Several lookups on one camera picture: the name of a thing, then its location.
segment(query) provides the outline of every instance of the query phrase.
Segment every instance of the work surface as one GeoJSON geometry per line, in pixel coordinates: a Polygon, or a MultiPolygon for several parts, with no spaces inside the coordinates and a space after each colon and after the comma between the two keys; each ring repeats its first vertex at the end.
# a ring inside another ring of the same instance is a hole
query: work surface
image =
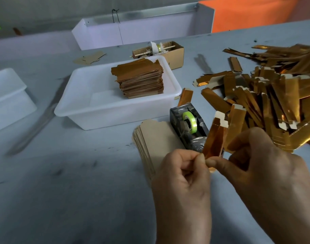
{"type": "MultiPolygon", "coordinates": [[[[184,66],[173,73],[182,88],[195,91],[192,104],[210,126],[215,110],[200,94],[202,87],[194,88],[192,82],[203,73],[230,69],[227,58],[231,55],[222,50],[230,47],[252,53],[255,44],[310,45],[310,20],[174,41],[184,46],[185,56],[184,66]]],[[[146,45],[101,49],[107,55],[94,64],[125,61],[133,49],[146,45]]],[[[63,79],[81,67],[72,61],[93,52],[0,63],[0,69],[11,67],[18,73],[38,107],[0,131],[0,244],[155,242],[152,194],[131,141],[140,122],[84,131],[67,117],[55,117],[25,150],[5,156],[43,114],[63,79]]],[[[239,57],[239,61],[244,73],[255,67],[248,59],[239,57]]],[[[310,169],[310,146],[304,145],[295,154],[302,156],[310,169]]],[[[272,243],[218,172],[212,175],[211,195],[211,243],[272,243]]]]}

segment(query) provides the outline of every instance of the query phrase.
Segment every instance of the plastic container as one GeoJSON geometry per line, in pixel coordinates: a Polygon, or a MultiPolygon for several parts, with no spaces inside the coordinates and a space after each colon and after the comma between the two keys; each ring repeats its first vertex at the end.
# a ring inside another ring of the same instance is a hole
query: plastic container
{"type": "Polygon", "coordinates": [[[84,130],[169,115],[181,86],[163,56],[148,59],[158,59],[164,69],[164,93],[133,99],[123,96],[111,68],[133,60],[79,68],[73,71],[55,115],[68,116],[84,130]]]}
{"type": "Polygon", "coordinates": [[[26,87],[13,69],[0,71],[0,130],[37,109],[26,87]]]}

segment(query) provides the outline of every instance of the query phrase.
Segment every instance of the person's right hand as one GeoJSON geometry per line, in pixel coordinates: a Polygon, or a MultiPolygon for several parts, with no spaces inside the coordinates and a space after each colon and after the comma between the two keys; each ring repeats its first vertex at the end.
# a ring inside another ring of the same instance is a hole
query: person's right hand
{"type": "Polygon", "coordinates": [[[276,244],[310,243],[310,172],[304,160],[277,148],[258,127],[238,135],[229,160],[211,157],[252,216],[276,244]]]}

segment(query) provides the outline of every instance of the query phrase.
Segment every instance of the black string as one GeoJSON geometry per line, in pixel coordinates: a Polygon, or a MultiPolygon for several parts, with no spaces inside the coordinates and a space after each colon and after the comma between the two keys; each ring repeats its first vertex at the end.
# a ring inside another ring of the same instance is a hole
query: black string
{"type": "Polygon", "coordinates": [[[112,19],[113,19],[113,23],[115,23],[114,22],[114,17],[113,17],[113,11],[115,11],[116,12],[116,16],[117,16],[117,20],[119,21],[119,23],[120,23],[120,20],[119,20],[119,15],[117,14],[117,12],[119,11],[120,9],[117,9],[117,10],[115,10],[115,9],[112,9],[112,19]]]}

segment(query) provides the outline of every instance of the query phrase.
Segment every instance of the cardboard box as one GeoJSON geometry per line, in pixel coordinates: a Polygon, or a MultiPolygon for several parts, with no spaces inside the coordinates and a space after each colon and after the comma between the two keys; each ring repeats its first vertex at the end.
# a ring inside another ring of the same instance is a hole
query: cardboard box
{"type": "MultiPolygon", "coordinates": [[[[159,55],[165,57],[167,63],[169,64],[169,66],[172,70],[176,69],[176,68],[181,68],[183,66],[183,60],[184,60],[184,47],[182,47],[181,45],[179,45],[178,43],[176,43],[174,41],[163,43],[164,48],[170,47],[173,45],[175,45],[175,47],[167,49],[168,52],[159,54],[159,55]]],[[[152,47],[148,46],[148,47],[145,47],[142,49],[134,50],[133,51],[133,58],[137,59],[137,58],[141,58],[141,57],[147,57],[146,55],[138,56],[138,57],[136,57],[135,55],[145,53],[147,50],[151,50],[151,49],[152,49],[152,47]]]]}

